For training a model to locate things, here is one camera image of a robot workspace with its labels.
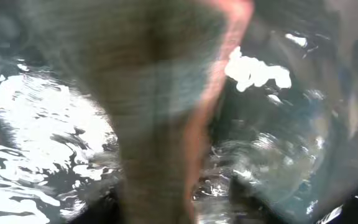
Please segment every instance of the skin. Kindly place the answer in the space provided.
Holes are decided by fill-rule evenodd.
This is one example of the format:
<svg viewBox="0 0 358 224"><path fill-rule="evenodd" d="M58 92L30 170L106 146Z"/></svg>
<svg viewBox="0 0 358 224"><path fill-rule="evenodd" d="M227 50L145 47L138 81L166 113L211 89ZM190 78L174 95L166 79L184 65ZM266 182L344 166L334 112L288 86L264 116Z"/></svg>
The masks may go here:
<svg viewBox="0 0 358 224"><path fill-rule="evenodd" d="M126 223L193 223L206 125L250 0L18 0L37 45L109 113Z"/></svg>

